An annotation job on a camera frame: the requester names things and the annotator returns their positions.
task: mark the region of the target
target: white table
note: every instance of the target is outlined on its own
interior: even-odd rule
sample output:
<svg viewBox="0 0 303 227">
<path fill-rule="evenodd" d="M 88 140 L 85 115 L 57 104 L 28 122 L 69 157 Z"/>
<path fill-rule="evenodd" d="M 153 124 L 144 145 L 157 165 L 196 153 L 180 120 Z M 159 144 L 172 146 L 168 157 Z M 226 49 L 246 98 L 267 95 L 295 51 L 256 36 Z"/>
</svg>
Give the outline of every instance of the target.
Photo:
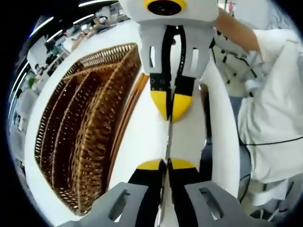
<svg viewBox="0 0 303 227">
<path fill-rule="evenodd" d="M 125 21 L 117 24 L 116 27 L 106 32 L 95 35 L 81 43 L 80 46 L 58 66 L 53 75 L 49 78 L 33 109 L 33 113 L 28 123 L 25 143 L 25 171 L 27 183 L 41 212 L 55 226 L 68 220 L 78 220 L 80 217 L 72 214 L 72 212 L 70 212 L 57 198 L 36 164 L 34 148 L 39 127 L 39 119 L 41 119 L 47 101 L 51 97 L 57 84 L 77 59 L 100 49 L 128 42 L 136 42 L 140 49 L 141 41 L 138 35 L 137 26 L 138 25 L 133 21 Z M 171 52 L 173 62 L 172 71 L 174 72 L 177 71 L 180 57 L 180 49 L 177 47 L 180 47 L 180 40 L 177 40 L 177 44 L 173 46 Z M 209 68 L 208 74 L 212 75 L 214 78 L 221 78 L 214 65 L 211 65 Z M 225 93 L 223 91 L 223 95 L 226 100 L 226 98 L 228 98 L 226 90 Z M 189 160 L 198 167 L 200 151 L 205 143 L 205 130 L 204 115 L 197 86 L 193 96 L 193 104 L 183 120 L 174 124 L 171 156 Z M 224 114 L 224 116 L 229 115 L 233 117 L 231 107 L 228 111 L 225 111 Z M 167 133 L 168 122 L 161 118 L 152 102 L 148 82 L 136 104 L 125 131 L 109 187 L 112 188 L 119 182 L 128 182 L 136 167 L 142 162 L 164 157 L 167 145 Z M 169 222 L 167 226 L 178 226 L 176 223 L 177 220 L 175 218 L 170 218 L 171 215 L 168 215 L 170 221 L 164 221 Z"/>
</svg>

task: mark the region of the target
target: laboratory room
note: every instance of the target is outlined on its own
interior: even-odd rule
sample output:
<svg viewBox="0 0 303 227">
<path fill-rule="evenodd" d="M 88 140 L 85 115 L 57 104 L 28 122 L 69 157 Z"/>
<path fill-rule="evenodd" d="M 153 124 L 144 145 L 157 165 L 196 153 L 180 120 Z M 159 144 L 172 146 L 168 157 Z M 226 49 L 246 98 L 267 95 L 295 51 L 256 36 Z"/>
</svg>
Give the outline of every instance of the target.
<svg viewBox="0 0 303 227">
<path fill-rule="evenodd" d="M 292 226 L 295 16 L 271 0 L 46 4 L 3 108 L 20 209 L 54 227 Z"/>
</svg>

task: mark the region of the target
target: yellow ring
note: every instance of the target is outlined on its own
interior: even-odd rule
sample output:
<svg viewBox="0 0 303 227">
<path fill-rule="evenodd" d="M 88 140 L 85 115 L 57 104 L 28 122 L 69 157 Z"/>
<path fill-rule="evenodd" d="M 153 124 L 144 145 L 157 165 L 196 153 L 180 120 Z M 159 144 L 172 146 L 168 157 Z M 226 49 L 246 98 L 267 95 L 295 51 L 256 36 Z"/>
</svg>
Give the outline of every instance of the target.
<svg viewBox="0 0 303 227">
<path fill-rule="evenodd" d="M 144 7 L 148 10 L 149 4 L 151 4 L 154 1 L 160 1 L 160 0 L 144 0 Z M 181 7 L 181 11 L 180 12 L 182 12 L 186 8 L 186 6 L 187 6 L 187 4 L 186 4 L 186 2 L 184 0 L 167 0 L 167 1 L 172 1 L 172 2 L 177 3 Z"/>
</svg>

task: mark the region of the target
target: white table surface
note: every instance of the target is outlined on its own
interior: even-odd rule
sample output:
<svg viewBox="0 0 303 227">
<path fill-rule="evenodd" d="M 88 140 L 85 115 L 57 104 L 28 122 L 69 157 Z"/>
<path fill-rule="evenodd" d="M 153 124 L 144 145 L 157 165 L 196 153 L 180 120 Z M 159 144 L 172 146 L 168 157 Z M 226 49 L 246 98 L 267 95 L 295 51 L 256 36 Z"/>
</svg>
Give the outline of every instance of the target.
<svg viewBox="0 0 303 227">
<path fill-rule="evenodd" d="M 36 135 L 43 111 L 52 92 L 63 75 L 79 58 L 117 44 L 136 42 L 141 47 L 138 25 L 133 21 L 119 23 L 116 27 L 84 41 L 55 70 L 41 91 L 28 123 L 25 142 L 25 172 L 27 184 L 41 212 L 55 226 L 68 220 L 78 220 L 53 193 L 35 161 Z M 180 58 L 180 40 L 172 47 L 172 71 L 176 72 Z M 194 101 L 184 118 L 173 127 L 171 156 L 183 158 L 199 166 L 200 151 L 205 143 L 204 115 L 197 86 Z M 164 121 L 150 97 L 149 81 L 143 90 L 125 131 L 109 188 L 119 182 L 127 182 L 136 167 L 144 161 L 164 157 L 168 134 L 168 122 Z M 167 226 L 178 226 L 175 218 Z"/>
</svg>

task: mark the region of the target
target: fluorescent light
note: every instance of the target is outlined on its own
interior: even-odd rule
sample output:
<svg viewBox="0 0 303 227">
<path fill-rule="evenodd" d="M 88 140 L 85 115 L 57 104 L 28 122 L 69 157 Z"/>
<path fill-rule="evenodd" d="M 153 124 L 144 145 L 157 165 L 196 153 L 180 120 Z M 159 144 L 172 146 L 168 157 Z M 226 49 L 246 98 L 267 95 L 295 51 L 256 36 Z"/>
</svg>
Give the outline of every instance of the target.
<svg viewBox="0 0 303 227">
<path fill-rule="evenodd" d="M 29 37 L 31 37 L 33 34 L 35 34 L 40 28 L 42 28 L 44 25 L 46 25 L 48 22 L 50 22 L 53 19 L 53 17 L 48 18 L 45 22 L 43 22 L 42 24 L 40 24 L 38 27 L 36 27 L 34 29 L 34 31 L 30 34 Z"/>
<path fill-rule="evenodd" d="M 49 41 L 51 41 L 52 39 L 54 39 L 58 34 L 60 34 L 61 32 L 62 32 L 63 30 L 61 29 L 60 31 L 58 31 L 58 32 L 56 32 L 55 34 L 53 34 L 51 37 L 49 37 L 48 39 L 47 39 L 47 43 L 49 42 Z"/>
<path fill-rule="evenodd" d="M 90 15 L 88 15 L 88 16 L 86 16 L 86 17 L 82 17 L 81 19 L 76 20 L 75 22 L 73 22 L 73 24 L 75 25 L 75 24 L 79 23 L 80 21 L 83 21 L 83 20 L 85 20 L 85 19 L 87 19 L 87 18 L 92 17 L 93 15 L 94 15 L 94 14 L 90 14 Z"/>
<path fill-rule="evenodd" d="M 22 73 L 24 72 L 24 70 L 25 70 L 25 68 L 28 66 L 28 64 L 29 64 L 29 62 L 27 62 L 27 63 L 23 66 L 23 68 L 21 69 L 19 75 L 17 76 L 17 79 L 15 80 L 15 83 L 14 83 L 12 89 L 11 89 L 11 92 L 10 92 L 10 95 L 9 95 L 9 100 L 10 100 L 10 98 L 11 98 L 11 95 L 13 94 L 14 87 L 16 86 L 16 83 L 18 82 L 19 78 L 21 77 Z"/>
<path fill-rule="evenodd" d="M 95 4 L 95 3 L 99 3 L 99 2 L 104 2 L 104 1 L 107 1 L 107 0 L 88 1 L 88 2 L 81 3 L 78 7 L 88 6 L 88 5 L 91 5 L 91 4 Z"/>
<path fill-rule="evenodd" d="M 25 77 L 26 75 L 27 75 L 27 72 L 26 72 L 26 73 L 24 73 L 24 75 L 23 75 L 23 77 L 22 77 L 22 80 L 21 80 L 21 81 L 23 81 L 23 80 L 24 80 L 24 77 Z M 22 84 L 22 83 L 19 83 L 19 84 L 18 84 L 18 87 L 17 87 L 17 89 L 16 89 L 16 92 L 14 93 L 14 96 L 13 96 L 13 99 L 12 99 L 12 100 L 14 100 L 14 99 L 16 98 L 17 91 L 18 91 L 18 90 L 19 90 L 19 88 L 21 87 L 21 84 Z M 10 103 L 8 117 L 10 116 L 10 112 L 11 112 L 12 107 L 13 107 L 13 102 L 11 102 L 11 103 Z"/>
</svg>

